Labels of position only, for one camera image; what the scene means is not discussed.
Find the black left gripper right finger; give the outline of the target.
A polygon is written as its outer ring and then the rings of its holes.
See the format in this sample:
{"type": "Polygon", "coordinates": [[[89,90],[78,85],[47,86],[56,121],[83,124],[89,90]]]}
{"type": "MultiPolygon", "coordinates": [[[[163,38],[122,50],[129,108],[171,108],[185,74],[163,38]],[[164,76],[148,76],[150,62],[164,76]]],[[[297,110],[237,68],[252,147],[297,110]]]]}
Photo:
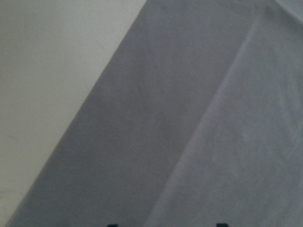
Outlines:
{"type": "Polygon", "coordinates": [[[227,223],[217,223],[216,227],[230,227],[227,223]]]}

